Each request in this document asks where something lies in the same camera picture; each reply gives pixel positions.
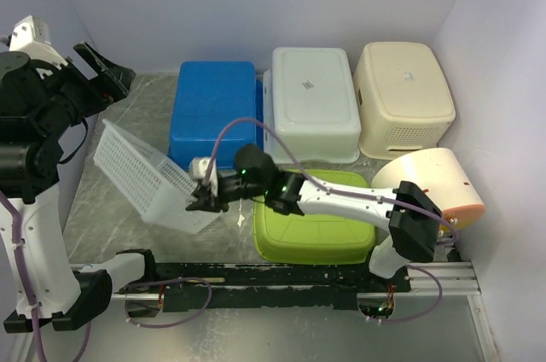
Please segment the white mesh basket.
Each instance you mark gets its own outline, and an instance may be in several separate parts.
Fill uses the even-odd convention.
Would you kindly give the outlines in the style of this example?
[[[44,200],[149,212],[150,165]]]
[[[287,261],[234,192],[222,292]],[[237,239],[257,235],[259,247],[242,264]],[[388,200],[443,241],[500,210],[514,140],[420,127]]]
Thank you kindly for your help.
[[[144,222],[197,234],[219,217],[186,209],[196,182],[174,161],[111,121],[102,123],[93,160]]]

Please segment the green plastic tub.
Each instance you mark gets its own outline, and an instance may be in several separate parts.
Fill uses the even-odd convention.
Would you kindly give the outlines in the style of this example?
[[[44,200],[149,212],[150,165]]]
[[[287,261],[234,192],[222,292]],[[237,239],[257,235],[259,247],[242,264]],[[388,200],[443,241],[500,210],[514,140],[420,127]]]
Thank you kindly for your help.
[[[331,215],[284,216],[261,199],[253,207],[253,238],[269,262],[296,265],[362,263],[375,246],[373,225]]]

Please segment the blue plastic tub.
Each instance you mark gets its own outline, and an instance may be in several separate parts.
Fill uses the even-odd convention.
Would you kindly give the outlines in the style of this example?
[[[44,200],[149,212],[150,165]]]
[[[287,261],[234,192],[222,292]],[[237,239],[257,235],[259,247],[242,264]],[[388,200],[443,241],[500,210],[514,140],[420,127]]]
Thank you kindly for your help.
[[[186,61],[178,74],[168,155],[188,170],[207,157],[218,134],[240,117],[263,119],[263,86],[250,61]]]

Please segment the white plastic tub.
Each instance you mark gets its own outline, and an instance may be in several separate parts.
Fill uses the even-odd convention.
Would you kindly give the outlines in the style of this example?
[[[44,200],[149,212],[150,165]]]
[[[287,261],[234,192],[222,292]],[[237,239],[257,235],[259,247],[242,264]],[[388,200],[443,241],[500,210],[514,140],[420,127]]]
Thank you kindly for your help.
[[[361,123],[344,50],[276,48],[263,78],[264,123],[291,152],[266,133],[264,148],[276,163],[357,160]]]

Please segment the beige perforated basket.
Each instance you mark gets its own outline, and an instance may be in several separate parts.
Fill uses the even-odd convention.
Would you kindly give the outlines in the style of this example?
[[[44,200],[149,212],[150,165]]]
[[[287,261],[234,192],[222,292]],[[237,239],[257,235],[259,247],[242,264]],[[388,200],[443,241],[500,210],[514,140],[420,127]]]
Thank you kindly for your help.
[[[367,44],[353,74],[359,148],[374,159],[435,148],[456,117],[442,69],[425,44]]]

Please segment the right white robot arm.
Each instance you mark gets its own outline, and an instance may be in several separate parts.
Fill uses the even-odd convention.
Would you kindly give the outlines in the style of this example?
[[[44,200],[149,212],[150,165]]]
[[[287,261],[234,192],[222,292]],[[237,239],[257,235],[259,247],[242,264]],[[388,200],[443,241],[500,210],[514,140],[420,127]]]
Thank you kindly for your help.
[[[233,201],[261,197],[266,207],[285,216],[326,214],[372,224],[388,233],[362,271],[363,285],[374,292],[383,290],[410,262],[434,259],[441,212],[412,182],[403,180],[385,189],[331,183],[282,170],[254,144],[236,152],[234,167],[235,173],[224,177],[212,158],[193,159],[189,175],[197,185],[187,209],[221,213]]]

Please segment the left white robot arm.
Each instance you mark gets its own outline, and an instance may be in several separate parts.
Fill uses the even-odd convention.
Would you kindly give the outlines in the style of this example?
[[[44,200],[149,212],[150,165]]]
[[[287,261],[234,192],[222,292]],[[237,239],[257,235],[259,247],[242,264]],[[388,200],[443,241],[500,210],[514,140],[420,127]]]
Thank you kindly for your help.
[[[23,50],[1,54],[1,235],[15,280],[9,334],[77,330],[103,313],[111,296],[160,280],[148,249],[118,252],[75,270],[67,258],[59,214],[58,168],[70,160],[60,140],[73,126],[126,98],[135,78],[87,43],[75,46],[94,70],[86,78],[72,61]]]

